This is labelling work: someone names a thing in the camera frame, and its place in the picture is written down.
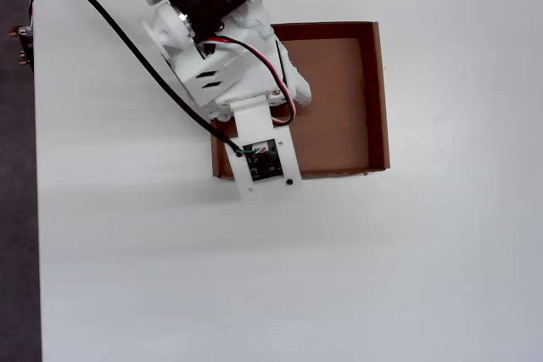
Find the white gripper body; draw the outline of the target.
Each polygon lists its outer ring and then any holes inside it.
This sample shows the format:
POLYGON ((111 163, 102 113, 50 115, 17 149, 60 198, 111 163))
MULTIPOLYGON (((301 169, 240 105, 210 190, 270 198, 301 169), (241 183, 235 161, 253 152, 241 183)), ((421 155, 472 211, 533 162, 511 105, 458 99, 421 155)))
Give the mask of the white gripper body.
POLYGON ((264 97, 272 107, 294 103, 294 66, 262 5, 249 3, 199 39, 189 19, 168 3, 144 30, 193 104, 211 119, 229 120, 233 105, 264 97))

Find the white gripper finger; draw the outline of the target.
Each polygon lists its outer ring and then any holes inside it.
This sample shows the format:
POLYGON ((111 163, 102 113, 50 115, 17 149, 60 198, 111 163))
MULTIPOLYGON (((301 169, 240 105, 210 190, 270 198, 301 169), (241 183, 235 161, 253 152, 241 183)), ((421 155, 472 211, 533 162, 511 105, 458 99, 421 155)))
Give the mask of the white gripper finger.
POLYGON ((278 39, 276 39, 276 45, 282 71, 281 77, 288 88, 290 97, 298 104, 309 105, 312 100, 309 83, 292 64, 287 48, 278 39))

